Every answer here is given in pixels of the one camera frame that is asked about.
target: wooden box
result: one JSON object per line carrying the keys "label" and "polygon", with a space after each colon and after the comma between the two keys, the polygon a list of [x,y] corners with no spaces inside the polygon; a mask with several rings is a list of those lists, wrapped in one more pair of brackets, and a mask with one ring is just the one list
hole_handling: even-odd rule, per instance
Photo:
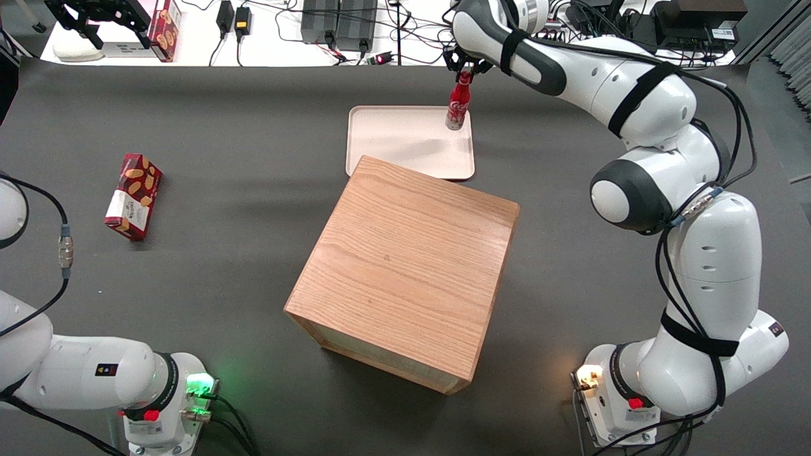
{"label": "wooden box", "polygon": [[456,393],[473,380],[518,212],[363,157],[285,312],[324,348]]}

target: red light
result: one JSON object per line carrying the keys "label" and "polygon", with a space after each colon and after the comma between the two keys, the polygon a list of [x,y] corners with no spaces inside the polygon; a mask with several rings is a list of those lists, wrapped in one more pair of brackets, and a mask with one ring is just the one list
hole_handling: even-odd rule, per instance
{"label": "red light", "polygon": [[630,398],[628,400],[628,407],[631,407],[631,410],[636,410],[637,408],[643,408],[645,403],[640,398]]}
{"label": "red light", "polygon": [[147,410],[144,412],[144,421],[157,421],[157,417],[160,414],[157,410]]}

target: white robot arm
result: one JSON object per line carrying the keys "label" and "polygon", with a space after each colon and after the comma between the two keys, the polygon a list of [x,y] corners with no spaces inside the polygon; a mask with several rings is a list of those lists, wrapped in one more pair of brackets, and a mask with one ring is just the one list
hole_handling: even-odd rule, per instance
{"label": "white robot arm", "polygon": [[[730,156],[693,118],[693,91],[667,64],[621,38],[583,41],[580,49],[530,39],[545,24],[546,0],[461,0],[452,6],[454,38],[471,62],[482,59],[579,106],[623,141],[628,152],[591,181],[594,209],[626,230],[664,229],[660,243],[678,277],[671,277],[668,289],[678,297],[680,288],[695,313],[688,320],[671,301],[656,337],[598,346],[586,356],[573,379],[596,444],[653,443],[662,411],[711,416],[711,408],[723,403],[716,401],[717,383],[724,384],[725,397],[769,371],[786,353],[788,338],[780,323],[757,309],[757,212],[743,196],[714,185],[727,177]],[[695,320],[706,338],[691,329]],[[720,382],[713,358],[723,371]]]}
{"label": "white robot arm", "polygon": [[[16,241],[28,223],[25,194],[10,179],[0,174],[0,248]],[[69,266],[62,263],[63,289]],[[0,409],[114,407],[124,419],[132,453],[191,454],[200,434],[195,420],[209,400],[189,393],[212,393],[215,387],[199,359],[157,353],[122,338],[55,335],[44,313],[12,328],[35,312],[0,290]]]}

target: black mat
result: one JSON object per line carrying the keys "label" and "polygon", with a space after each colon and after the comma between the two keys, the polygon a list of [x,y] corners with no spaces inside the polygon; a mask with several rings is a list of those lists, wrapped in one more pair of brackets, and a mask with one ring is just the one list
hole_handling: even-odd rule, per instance
{"label": "black mat", "polygon": [[[713,75],[746,101],[744,68]],[[425,67],[27,61],[0,127],[0,168],[52,191],[72,220],[74,280],[49,312],[55,331],[198,355],[266,455],[577,454],[569,371],[598,344],[654,335],[665,298],[655,239],[608,225],[589,202],[592,175],[622,144],[562,101],[498,71],[472,86],[477,174],[465,185],[517,201],[521,219],[470,387],[446,398],[322,351],[281,310],[346,183],[349,110],[444,105],[452,87]],[[699,117],[731,138],[726,101],[697,95]],[[757,139],[761,165],[735,190],[760,213],[762,309],[792,346],[697,431],[691,454],[806,454],[811,443],[809,225],[761,128]],[[126,152],[166,174],[143,244],[103,225]],[[58,286],[58,218],[40,198],[32,209],[27,236],[0,252],[0,286],[39,305]],[[55,415],[108,434],[100,412]],[[98,454],[18,412],[0,413],[0,432],[2,454]],[[230,442],[207,428],[197,454],[238,454]]]}

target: cookie package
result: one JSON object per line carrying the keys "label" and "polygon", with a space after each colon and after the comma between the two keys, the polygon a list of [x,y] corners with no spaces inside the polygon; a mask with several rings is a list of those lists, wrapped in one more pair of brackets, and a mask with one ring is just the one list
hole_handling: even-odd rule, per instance
{"label": "cookie package", "polygon": [[125,155],[104,224],[129,240],[144,240],[162,176],[161,170],[144,155]]}
{"label": "cookie package", "polygon": [[180,33],[180,15],[180,8],[174,0],[157,0],[149,24],[149,42],[161,62],[174,60]]}

